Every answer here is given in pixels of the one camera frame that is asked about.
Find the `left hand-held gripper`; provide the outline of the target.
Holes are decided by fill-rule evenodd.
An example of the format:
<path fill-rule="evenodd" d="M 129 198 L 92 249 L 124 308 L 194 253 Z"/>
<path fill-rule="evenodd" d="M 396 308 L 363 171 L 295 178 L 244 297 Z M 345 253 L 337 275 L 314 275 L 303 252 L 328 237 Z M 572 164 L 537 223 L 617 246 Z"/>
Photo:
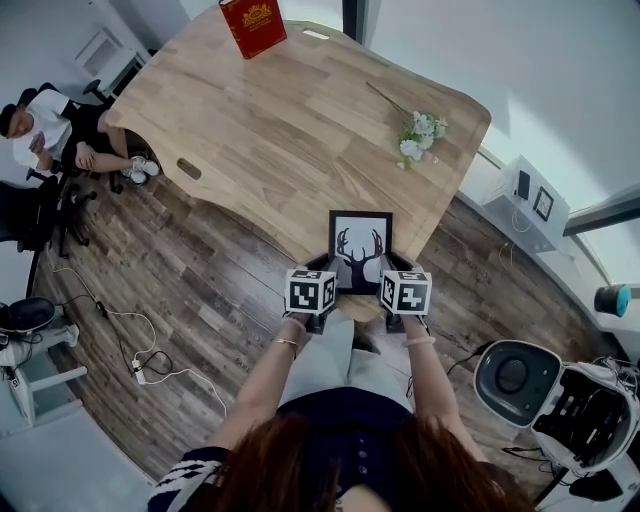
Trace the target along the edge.
<path fill-rule="evenodd" d="M 323 254 L 286 273 L 284 311 L 307 314 L 309 334 L 322 334 L 329 313 L 334 309 L 337 292 L 344 289 L 344 259 Z"/>

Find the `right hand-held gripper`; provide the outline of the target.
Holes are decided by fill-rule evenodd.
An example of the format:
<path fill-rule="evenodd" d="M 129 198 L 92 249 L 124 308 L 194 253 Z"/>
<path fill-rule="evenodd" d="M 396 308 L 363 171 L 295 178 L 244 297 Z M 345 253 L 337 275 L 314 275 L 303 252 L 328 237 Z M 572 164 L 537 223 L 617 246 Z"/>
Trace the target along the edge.
<path fill-rule="evenodd" d="M 379 302 L 385 311 L 387 332 L 404 332 L 404 317 L 427 328 L 432 276 L 413 260 L 391 252 L 379 257 Z"/>

